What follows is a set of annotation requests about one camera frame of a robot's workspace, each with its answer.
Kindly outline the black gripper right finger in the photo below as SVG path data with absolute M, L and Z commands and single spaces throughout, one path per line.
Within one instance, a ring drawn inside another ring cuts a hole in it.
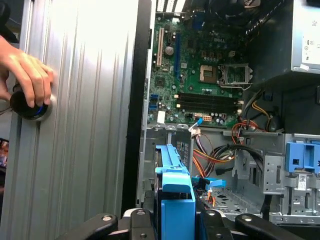
M 292 232 L 256 215 L 244 213 L 229 220 L 223 213 L 205 209 L 196 214 L 197 240 L 301 240 Z

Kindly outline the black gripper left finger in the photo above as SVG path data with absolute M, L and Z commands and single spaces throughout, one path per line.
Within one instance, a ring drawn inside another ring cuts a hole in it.
M 153 240 L 155 227 L 147 209 L 130 209 L 122 218 L 100 213 L 58 237 L 59 240 Z

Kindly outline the person's hand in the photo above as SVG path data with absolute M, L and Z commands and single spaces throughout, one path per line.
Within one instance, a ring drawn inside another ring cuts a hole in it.
M 0 38 L 0 99 L 9 101 L 7 79 L 12 73 L 21 86 L 26 103 L 33 108 L 51 103 L 51 84 L 54 71 L 39 59 L 11 45 L 5 38 Z

